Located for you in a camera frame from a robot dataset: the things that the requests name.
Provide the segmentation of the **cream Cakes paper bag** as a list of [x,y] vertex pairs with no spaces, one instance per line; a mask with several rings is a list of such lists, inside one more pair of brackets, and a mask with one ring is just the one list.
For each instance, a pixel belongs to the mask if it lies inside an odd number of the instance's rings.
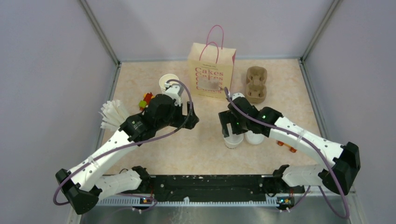
[[[210,41],[215,28],[221,30],[221,42]],[[236,49],[224,47],[224,30],[214,25],[205,43],[194,42],[188,54],[189,90],[193,95],[225,100],[224,88],[231,88]]]

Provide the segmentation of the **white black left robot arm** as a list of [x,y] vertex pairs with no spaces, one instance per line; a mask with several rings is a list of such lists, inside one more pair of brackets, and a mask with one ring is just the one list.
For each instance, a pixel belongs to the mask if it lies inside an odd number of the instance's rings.
[[144,193],[150,181],[144,168],[138,167],[117,175],[106,172],[116,162],[142,144],[159,140],[156,133],[166,127],[193,129],[199,119],[191,99],[187,102],[187,114],[183,114],[180,94],[156,95],[140,113],[131,115],[120,100],[104,103],[100,109],[101,128],[113,131],[107,142],[78,165],[60,169],[55,178],[58,183],[53,195],[54,205],[60,206],[57,196],[62,193],[66,204],[74,211],[85,214],[96,204],[124,191]]

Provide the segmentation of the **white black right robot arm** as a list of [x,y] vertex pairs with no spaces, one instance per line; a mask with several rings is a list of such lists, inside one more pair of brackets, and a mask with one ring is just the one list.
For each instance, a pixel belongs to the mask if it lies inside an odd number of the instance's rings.
[[336,194],[348,195],[361,168],[359,147],[344,145],[313,134],[281,112],[264,107],[258,110],[242,94],[234,94],[228,110],[219,113],[223,136],[252,132],[291,146],[315,160],[316,165],[282,165],[273,172],[274,187],[287,192],[291,187],[324,186]]

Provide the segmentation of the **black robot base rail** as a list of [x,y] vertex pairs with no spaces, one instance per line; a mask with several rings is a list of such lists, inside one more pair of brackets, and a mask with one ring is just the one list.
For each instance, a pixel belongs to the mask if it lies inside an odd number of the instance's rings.
[[143,174],[137,189],[126,194],[148,195],[159,202],[238,203],[264,202],[281,194],[303,194],[303,186],[290,187],[280,177],[271,175],[149,175],[141,167],[133,170]]

